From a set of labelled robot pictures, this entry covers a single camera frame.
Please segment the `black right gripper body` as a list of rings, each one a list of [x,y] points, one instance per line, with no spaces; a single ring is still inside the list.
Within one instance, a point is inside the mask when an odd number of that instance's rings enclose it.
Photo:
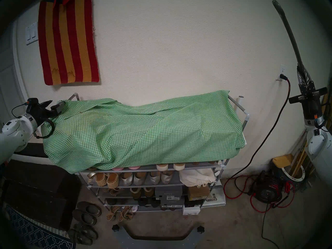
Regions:
[[[315,91],[308,91],[306,94],[289,98],[289,103],[301,103],[303,118],[305,120],[314,120],[315,116],[320,118],[323,115],[320,97],[327,94],[327,92],[327,87],[323,87]]]

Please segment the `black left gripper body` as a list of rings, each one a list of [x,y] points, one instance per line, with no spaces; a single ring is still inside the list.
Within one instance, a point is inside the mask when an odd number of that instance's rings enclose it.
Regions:
[[[37,124],[42,124],[46,119],[53,118],[53,111],[46,108],[41,109],[37,98],[28,98],[26,104],[26,113],[30,114]]]

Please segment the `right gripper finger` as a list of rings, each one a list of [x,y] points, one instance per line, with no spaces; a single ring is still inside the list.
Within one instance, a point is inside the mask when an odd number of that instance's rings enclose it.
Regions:
[[[305,72],[306,72],[307,91],[315,91],[314,82],[312,81],[311,76],[307,72],[306,68],[305,68]]]
[[[298,75],[298,83],[299,89],[301,93],[307,92],[307,82],[306,82],[306,72],[303,65],[297,66],[297,75]]]

